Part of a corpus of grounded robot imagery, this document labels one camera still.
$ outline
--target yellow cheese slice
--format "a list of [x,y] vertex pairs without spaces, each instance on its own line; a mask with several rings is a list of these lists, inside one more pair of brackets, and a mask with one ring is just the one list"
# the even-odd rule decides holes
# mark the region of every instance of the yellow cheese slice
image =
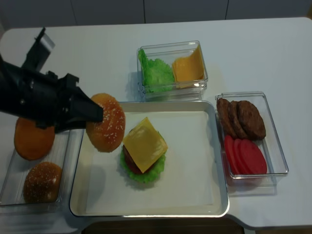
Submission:
[[188,57],[177,58],[172,64],[176,82],[193,81],[203,79],[204,66],[199,46]]
[[142,173],[149,169],[168,149],[166,142],[147,117],[132,129],[122,142]]

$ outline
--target clear plastic container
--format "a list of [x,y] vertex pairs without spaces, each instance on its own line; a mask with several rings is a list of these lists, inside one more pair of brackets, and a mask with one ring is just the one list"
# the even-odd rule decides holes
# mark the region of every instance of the clear plastic container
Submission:
[[[62,190],[64,187],[65,173],[67,168],[67,146],[70,131],[55,135],[51,151],[45,157],[28,161],[19,156],[14,150],[6,178],[0,194],[0,213],[32,214],[55,212],[60,209]],[[55,202],[27,204],[23,198],[23,187],[28,172],[41,162],[52,162],[62,168],[62,178]]]
[[[188,41],[180,43],[162,44],[142,46],[140,49],[145,51],[148,59],[161,59],[166,64],[172,67],[172,63],[180,57],[187,57],[193,53],[193,51],[200,47],[199,41]],[[163,85],[144,86],[144,73],[141,69],[141,64],[138,59],[137,50],[137,80],[138,90],[143,101],[164,101],[164,100],[200,100],[203,91],[207,88],[208,75],[205,67],[204,58],[202,56],[204,66],[204,78],[187,82],[176,82]],[[150,92],[150,89],[170,88],[170,91],[164,92]]]
[[279,142],[276,128],[272,119],[267,99],[263,92],[251,93],[222,93],[215,97],[216,100],[224,98],[231,101],[247,100],[257,107],[261,117],[263,118],[266,128],[266,137],[263,140],[254,141],[254,143],[261,150],[266,163],[268,171],[261,175],[235,175],[227,160],[224,150],[224,136],[225,133],[222,126],[218,122],[219,140],[222,149],[222,160],[224,171],[227,178],[227,183],[230,186],[274,186],[277,182],[288,174],[288,166],[284,157],[284,153]]

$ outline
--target green lettuce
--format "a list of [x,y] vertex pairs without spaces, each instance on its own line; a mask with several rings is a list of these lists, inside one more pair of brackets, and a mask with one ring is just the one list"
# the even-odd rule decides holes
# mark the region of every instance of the green lettuce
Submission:
[[[175,78],[171,67],[163,60],[156,58],[148,59],[143,49],[138,52],[138,59],[144,73],[144,86],[162,85],[174,83]],[[170,91],[172,87],[148,88],[147,93]]]
[[166,156],[163,154],[155,163],[153,168],[144,174],[134,174],[129,167],[127,166],[127,163],[125,161],[125,154],[123,153],[123,150],[121,150],[120,154],[120,165],[125,170],[125,172],[128,174],[128,176],[140,183],[149,183],[155,181],[161,172],[165,169],[165,160]]

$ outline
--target tomato slice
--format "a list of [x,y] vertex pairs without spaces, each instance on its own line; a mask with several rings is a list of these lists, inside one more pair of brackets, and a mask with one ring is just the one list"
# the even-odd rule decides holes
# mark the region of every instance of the tomato slice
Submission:
[[235,139],[234,141],[234,145],[233,145],[234,157],[235,157],[235,162],[236,162],[236,166],[238,167],[238,170],[243,175],[247,175],[247,174],[251,174],[252,172],[245,166],[245,164],[243,163],[241,159],[240,152],[239,152],[239,145],[241,141],[242,141],[241,139]]
[[231,171],[234,175],[239,175],[240,171],[236,165],[235,156],[233,152],[233,145],[234,140],[229,135],[226,135],[224,138],[224,148],[225,148],[225,154],[226,158],[229,161]]
[[239,144],[239,155],[243,165],[251,174],[266,174],[267,163],[258,146],[252,141],[244,139]]

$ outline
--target meat patty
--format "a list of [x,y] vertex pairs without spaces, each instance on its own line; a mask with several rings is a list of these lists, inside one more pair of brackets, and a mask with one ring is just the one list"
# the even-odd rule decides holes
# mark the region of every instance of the meat patty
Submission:
[[251,140],[262,140],[266,136],[263,119],[258,109],[249,101],[237,104],[238,121]]
[[229,111],[230,123],[231,123],[234,131],[236,132],[238,138],[248,139],[246,132],[244,131],[244,129],[242,128],[242,126],[240,125],[240,123],[238,121],[237,104],[238,104],[238,101],[231,101],[229,104],[228,111]]
[[137,165],[133,161],[129,151],[126,149],[126,147],[124,145],[122,146],[122,150],[123,150],[123,154],[125,155],[125,162],[126,162],[127,166],[129,167],[129,169],[134,174],[141,175],[141,174],[149,172],[153,168],[154,164],[149,169],[147,169],[144,173],[142,173],[142,171],[139,169],[139,167],[137,167]]
[[230,119],[229,119],[229,112],[228,112],[229,104],[230,104],[229,101],[227,101],[226,99],[220,98],[216,102],[216,108],[218,110],[219,120],[223,127],[223,130],[227,134],[229,134],[233,139],[236,139],[237,134],[234,131],[231,125]]

